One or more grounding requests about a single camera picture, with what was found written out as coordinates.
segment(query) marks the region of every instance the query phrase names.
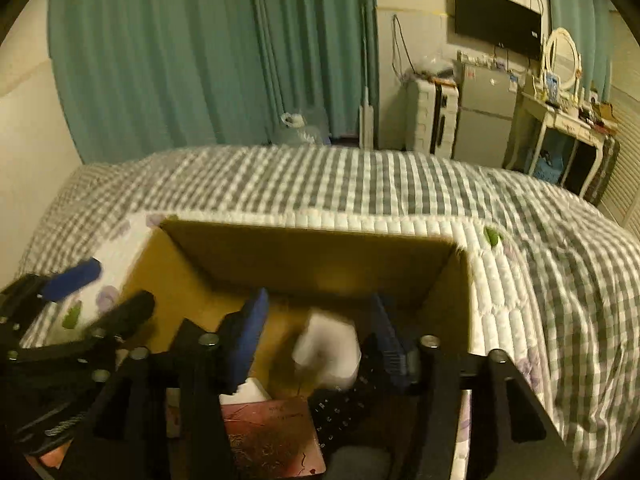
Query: tv screen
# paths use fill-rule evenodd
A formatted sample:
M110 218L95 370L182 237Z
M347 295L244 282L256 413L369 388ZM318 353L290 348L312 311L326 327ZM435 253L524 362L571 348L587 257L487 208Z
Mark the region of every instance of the tv screen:
M540 59L542 16L511 0L456 0L456 34Z

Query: gray and white plaid blanket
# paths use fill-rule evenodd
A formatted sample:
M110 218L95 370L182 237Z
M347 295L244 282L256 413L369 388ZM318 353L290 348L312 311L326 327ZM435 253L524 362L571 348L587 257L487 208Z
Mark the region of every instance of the gray and white plaid blanket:
M606 468L640 415L640 244L587 202L527 176L324 147L190 148L94 164L50 206L20 272L65 269L132 212L303 208L474 217L510 233L541 310L552 418L583 478Z

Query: book cover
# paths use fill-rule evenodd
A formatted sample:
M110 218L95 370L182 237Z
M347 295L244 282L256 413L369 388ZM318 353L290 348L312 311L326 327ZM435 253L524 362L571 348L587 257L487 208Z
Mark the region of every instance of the book cover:
M325 472L305 399L227 404L222 415L243 477L293 478Z

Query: blue item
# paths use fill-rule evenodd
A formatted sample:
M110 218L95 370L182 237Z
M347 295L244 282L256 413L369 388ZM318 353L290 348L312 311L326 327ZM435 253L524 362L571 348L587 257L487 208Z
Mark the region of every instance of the blue item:
M395 386L404 389L412 382L408 353L414 345L400 337L386 311L386 303L379 295L373 296L371 325L386 373Z
M525 168L531 164L532 156L533 151L527 156ZM564 170L564 162L561 154L551 155L547 150L541 150L533 176L550 184L557 184L562 176L562 170Z
M229 344L226 373L231 392L236 391L249 375L268 313L269 295L266 289L261 288L239 312L225 316L218 328L218 334L221 337L229 336L228 341L223 340L223 344Z
M98 260L91 258L86 262L53 276L42 288L41 295L46 301L54 303L64 300L76 290L80 290L100 277L102 266Z

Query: fridge door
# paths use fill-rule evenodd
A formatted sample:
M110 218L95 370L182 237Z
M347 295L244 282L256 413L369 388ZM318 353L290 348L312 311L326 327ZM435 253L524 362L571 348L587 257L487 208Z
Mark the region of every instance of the fridge door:
M508 73L465 65L460 106L511 119L516 105L512 89Z
M460 110L454 160L501 168L507 151L511 121L498 116Z

